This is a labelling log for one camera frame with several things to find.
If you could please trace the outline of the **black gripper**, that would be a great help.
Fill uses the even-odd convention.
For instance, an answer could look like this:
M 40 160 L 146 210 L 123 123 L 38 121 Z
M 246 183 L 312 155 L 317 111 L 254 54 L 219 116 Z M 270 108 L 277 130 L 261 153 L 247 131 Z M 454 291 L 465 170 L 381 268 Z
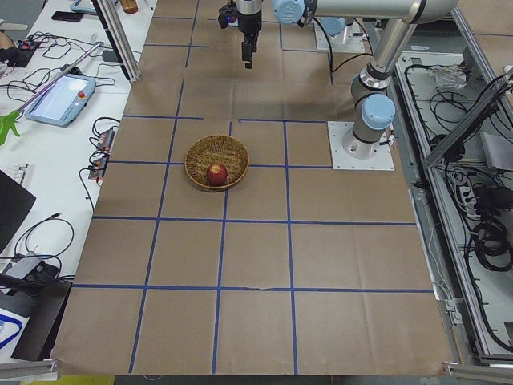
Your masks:
M 257 52 L 258 35 L 262 27 L 262 12 L 238 15 L 238 28 L 244 34 L 241 56 L 246 69 L 252 69 L 252 55 Z

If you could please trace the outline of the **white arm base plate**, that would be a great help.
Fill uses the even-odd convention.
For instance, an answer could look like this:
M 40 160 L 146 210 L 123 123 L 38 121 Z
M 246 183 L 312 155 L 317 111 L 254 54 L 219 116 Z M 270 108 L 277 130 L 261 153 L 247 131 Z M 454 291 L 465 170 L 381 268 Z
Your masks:
M 317 51 L 364 53 L 364 33 L 354 18 L 320 17 L 314 23 Z
M 395 170 L 386 134 L 374 144 L 359 141 L 353 134 L 354 122 L 328 121 L 329 147 L 334 170 L 384 171 Z

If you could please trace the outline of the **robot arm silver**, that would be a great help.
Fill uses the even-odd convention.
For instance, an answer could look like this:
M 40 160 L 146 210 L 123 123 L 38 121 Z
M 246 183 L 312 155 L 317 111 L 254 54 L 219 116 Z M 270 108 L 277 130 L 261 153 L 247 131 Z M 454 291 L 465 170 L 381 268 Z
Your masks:
M 396 107 L 385 95 L 399 56 L 417 25 L 447 16 L 456 1 L 272 1 L 274 18 L 281 24 L 304 27 L 315 17 L 386 19 L 388 23 L 369 62 L 353 79 L 351 95 L 357 118 L 342 140 L 345 152 L 366 160 L 380 147 L 382 134 L 392 124 Z

